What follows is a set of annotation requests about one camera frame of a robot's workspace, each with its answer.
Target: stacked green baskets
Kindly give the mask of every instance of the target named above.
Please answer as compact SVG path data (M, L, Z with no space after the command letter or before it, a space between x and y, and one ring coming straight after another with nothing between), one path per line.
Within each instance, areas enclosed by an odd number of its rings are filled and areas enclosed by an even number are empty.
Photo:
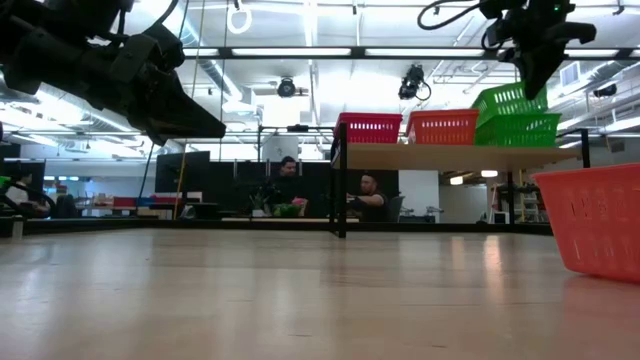
M480 111L476 145L552 147L561 114L545 114L547 89L534 100L524 96L524 83L484 90L473 103Z

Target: dark t-shirt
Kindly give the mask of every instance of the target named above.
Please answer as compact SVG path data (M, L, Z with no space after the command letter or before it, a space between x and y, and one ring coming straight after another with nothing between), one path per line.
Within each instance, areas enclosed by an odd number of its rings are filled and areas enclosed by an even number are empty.
M362 208L362 222L386 222L389 213L389 200L380 191L376 191L373 195L380 195L384 199L382 206L368 206Z
M299 176L276 176L272 182L279 192L277 199L273 199L275 204L290 204L296 197L304 197Z

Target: man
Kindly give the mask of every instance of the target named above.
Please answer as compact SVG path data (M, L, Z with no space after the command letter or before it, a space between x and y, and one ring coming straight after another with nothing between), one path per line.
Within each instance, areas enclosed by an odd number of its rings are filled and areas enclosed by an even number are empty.
M31 173L23 171L19 173L18 180L16 181L16 183L18 185L28 187L29 185L31 185L32 181L33 181L33 176L31 175ZM10 187L9 190L7 190L6 196L11 201L16 203L16 205L30 206L30 207L33 207L34 210L40 211L40 212L48 211L48 208L46 206L42 206L35 201L29 201L29 194L27 194L27 192L22 189L18 189L17 187L14 187L14 186Z
M347 195L352 199L350 206L359 213L362 222L387 221L387 197L378 190L378 181L371 174L365 174L360 179L360 191L363 195Z
M296 170L296 160L291 156L285 156L280 161L280 171L273 179L273 184L280 191L280 197L276 201L281 204L300 205L302 207L300 216L303 216L308 201L302 195L302 184L300 178L296 176Z

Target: wooden table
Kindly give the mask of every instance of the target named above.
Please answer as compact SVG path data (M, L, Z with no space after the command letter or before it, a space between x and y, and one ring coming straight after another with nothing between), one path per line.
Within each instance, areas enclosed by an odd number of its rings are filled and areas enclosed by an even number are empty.
M334 168L340 168L340 154ZM347 168L362 170L517 171L573 159L579 149L349 144Z
M223 218L228 222L290 222L290 223L328 223L329 218ZM359 223L356 218L347 218L348 223Z
M507 172L509 222L515 224L513 171L542 167L562 160L583 158L590 167L589 138L582 133L581 149L517 148L495 146L358 144L347 140L347 124L340 124L331 145L330 217L338 214L338 237L347 236L347 170L496 170Z

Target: wooden shelf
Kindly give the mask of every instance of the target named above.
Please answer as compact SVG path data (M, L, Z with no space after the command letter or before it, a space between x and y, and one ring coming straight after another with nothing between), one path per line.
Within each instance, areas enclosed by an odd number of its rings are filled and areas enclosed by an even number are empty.
M580 156L580 149L349 144L348 168L360 170L497 170L538 168ZM336 155L334 168L340 168Z

